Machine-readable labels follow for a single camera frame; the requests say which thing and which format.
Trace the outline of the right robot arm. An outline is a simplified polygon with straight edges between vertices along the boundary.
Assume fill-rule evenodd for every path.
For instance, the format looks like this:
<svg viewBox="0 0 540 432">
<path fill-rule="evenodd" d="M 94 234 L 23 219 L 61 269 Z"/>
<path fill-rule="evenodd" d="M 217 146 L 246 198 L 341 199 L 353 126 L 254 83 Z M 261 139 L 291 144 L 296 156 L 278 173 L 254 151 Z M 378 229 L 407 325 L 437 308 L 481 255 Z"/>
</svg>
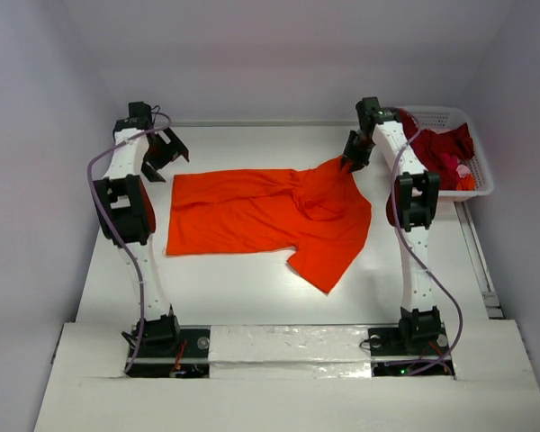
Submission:
<svg viewBox="0 0 540 432">
<path fill-rule="evenodd" d="M 355 109 L 359 130 L 349 133 L 341 166 L 351 172 L 360 170 L 369 165 L 373 149 L 382 152 L 391 169 L 386 212 L 399 241 L 403 280 L 400 320 L 369 329 L 368 350 L 375 356 L 418 356 L 442 331 L 432 280 L 424 266 L 440 177 L 419 161 L 398 109 L 381 107 L 375 96 L 361 99 Z"/>
</svg>

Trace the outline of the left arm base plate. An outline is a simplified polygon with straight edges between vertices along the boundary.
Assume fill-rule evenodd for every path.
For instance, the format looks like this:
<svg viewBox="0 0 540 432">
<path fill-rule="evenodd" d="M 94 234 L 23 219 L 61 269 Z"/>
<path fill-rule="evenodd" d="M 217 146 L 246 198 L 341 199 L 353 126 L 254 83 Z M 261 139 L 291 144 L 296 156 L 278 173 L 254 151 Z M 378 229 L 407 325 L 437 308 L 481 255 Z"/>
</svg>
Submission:
<svg viewBox="0 0 540 432">
<path fill-rule="evenodd" d="M 208 378 L 210 327 L 182 327 L 178 343 L 167 341 L 139 349 L 126 372 L 131 378 Z"/>
</svg>

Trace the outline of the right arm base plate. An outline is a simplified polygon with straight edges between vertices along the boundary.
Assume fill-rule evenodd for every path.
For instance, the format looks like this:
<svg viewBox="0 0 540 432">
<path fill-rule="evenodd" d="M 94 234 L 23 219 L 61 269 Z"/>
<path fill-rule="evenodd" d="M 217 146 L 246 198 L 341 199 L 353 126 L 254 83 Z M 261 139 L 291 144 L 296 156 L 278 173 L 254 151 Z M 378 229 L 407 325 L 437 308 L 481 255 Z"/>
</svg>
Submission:
<svg viewBox="0 0 540 432">
<path fill-rule="evenodd" d="M 397 326 L 373 327 L 359 347 L 370 355 L 373 377 L 418 376 L 455 377 L 450 355 L 441 358 L 450 348 L 445 326 L 436 336 L 406 346 Z"/>
</svg>

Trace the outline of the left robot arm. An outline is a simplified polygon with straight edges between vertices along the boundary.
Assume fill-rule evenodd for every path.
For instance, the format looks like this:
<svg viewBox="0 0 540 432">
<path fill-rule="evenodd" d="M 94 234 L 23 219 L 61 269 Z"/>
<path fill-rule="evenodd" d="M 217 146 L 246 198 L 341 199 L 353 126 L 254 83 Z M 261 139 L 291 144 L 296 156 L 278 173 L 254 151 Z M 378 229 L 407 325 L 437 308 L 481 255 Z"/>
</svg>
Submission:
<svg viewBox="0 0 540 432">
<path fill-rule="evenodd" d="M 123 337 L 132 349 L 153 347 L 170 356 L 181 345 L 181 333 L 158 276 L 152 247 L 157 221 L 144 182 L 164 183 L 160 170 L 179 158 L 189 161 L 189 150 L 167 115 L 144 102 L 128 104 L 112 135 L 108 169 L 95 180 L 90 163 L 87 178 L 101 230 L 126 263 L 139 307 L 137 324 Z"/>
</svg>

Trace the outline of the orange t shirt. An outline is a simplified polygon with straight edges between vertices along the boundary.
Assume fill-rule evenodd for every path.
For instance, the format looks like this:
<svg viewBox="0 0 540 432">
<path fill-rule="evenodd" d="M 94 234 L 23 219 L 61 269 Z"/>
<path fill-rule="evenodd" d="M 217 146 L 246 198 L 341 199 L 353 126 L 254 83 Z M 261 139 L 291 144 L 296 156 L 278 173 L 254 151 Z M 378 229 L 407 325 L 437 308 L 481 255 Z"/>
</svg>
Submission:
<svg viewBox="0 0 540 432">
<path fill-rule="evenodd" d="M 306 170 L 176 175 L 166 255 L 252 254 L 290 248 L 287 265 L 330 293 L 363 250 L 372 205 L 335 157 Z"/>
</svg>

